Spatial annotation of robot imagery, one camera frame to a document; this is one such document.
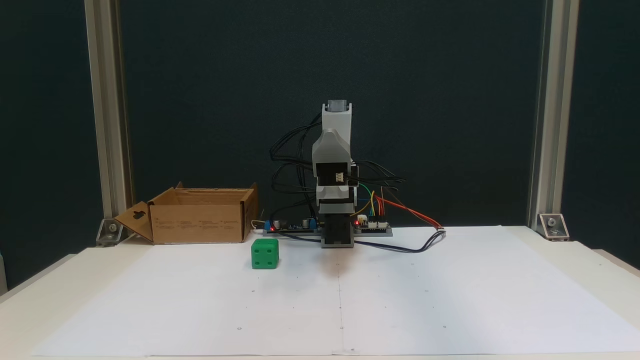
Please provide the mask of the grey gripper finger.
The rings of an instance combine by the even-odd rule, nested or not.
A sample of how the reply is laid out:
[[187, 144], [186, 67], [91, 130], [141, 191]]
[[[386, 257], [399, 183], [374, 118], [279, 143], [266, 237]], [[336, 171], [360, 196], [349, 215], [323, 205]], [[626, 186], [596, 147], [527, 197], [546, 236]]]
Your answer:
[[350, 160], [350, 144], [336, 130], [322, 130], [312, 145], [313, 164], [348, 163]]

